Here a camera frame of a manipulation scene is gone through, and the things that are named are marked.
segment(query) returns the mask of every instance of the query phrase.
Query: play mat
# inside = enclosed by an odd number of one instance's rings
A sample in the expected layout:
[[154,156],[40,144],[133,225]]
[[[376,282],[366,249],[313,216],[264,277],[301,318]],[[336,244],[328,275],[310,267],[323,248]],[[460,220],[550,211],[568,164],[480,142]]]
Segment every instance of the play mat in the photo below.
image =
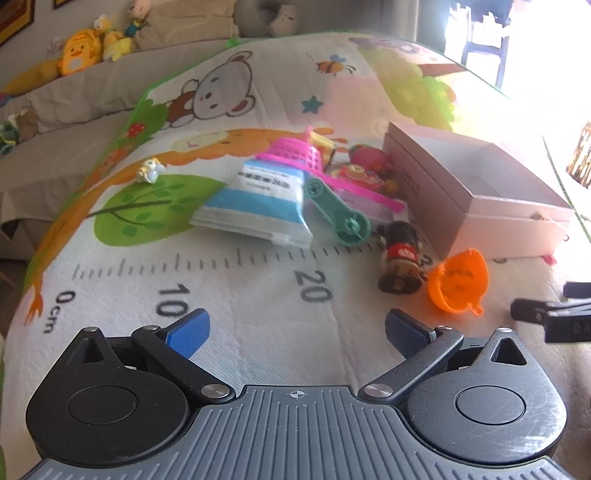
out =
[[[407,41],[351,33],[252,41],[150,88],[31,263],[3,358],[7,478],[38,461],[25,409],[81,328],[125,336],[197,307],[209,312],[211,333],[192,360],[237,391],[245,384],[348,384],[356,391],[402,360],[384,335],[393,307],[470,336],[511,326],[567,405],[557,460],[588,478],[589,347],[545,345],[540,327],[517,325],[508,314],[514,297],[553,300],[566,280],[585,280],[591,257],[578,222],[554,256],[489,261],[479,318],[442,313],[424,287],[412,296],[381,292],[377,238],[344,247],[313,210],[306,210],[310,249],[189,225],[273,140],[312,125],[338,146],[335,162],[346,161],[351,145],[381,147],[389,121],[494,141],[561,192],[549,160],[528,162],[547,157],[526,115],[462,66]],[[152,156],[165,173],[153,185],[137,183],[138,168]],[[440,259],[420,235],[428,270]]]

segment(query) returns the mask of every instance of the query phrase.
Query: star print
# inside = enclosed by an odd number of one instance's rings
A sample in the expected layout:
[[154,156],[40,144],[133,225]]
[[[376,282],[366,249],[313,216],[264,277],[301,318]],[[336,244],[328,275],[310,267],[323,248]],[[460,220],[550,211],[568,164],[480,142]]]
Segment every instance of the star print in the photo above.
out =
[[310,100],[304,100],[301,104],[304,106],[302,113],[310,112],[317,115],[318,109],[324,105],[324,102],[319,101],[316,95],[313,95]]

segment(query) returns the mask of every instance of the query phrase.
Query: toy figurine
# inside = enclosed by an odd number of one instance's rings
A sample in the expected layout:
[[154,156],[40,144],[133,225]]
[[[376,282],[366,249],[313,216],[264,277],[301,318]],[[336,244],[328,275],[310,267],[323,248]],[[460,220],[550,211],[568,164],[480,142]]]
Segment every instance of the toy figurine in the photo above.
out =
[[164,170],[164,165],[157,158],[153,157],[144,162],[135,177],[139,182],[156,183],[158,176],[164,173]]
[[385,250],[382,253],[382,275],[378,287],[386,293],[416,292],[423,282],[418,253],[422,247],[417,231],[407,222],[392,222],[378,227]]
[[133,37],[144,26],[144,21],[150,13],[151,0],[134,0],[133,6],[127,11],[131,20],[129,27],[125,30],[126,37]]

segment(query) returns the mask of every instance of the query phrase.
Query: metal rivet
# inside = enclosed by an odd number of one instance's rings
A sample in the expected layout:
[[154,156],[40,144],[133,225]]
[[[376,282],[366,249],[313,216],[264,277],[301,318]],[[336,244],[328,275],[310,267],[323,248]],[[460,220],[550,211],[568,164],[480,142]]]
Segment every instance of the metal rivet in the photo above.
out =
[[213,383],[205,385],[201,389],[201,395],[207,398],[224,398],[230,394],[230,389],[226,385]]
[[372,383],[367,385],[363,392],[372,398],[387,398],[394,393],[391,387],[384,385],[383,383]]

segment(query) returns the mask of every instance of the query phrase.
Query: green tree print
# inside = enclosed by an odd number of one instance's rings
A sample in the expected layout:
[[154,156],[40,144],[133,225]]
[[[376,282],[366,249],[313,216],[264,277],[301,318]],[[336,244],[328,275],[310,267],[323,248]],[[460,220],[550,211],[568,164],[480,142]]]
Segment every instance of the green tree print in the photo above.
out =
[[191,228],[193,212],[224,186],[195,175],[162,175],[156,183],[132,183],[89,214],[95,236],[111,247],[162,240]]

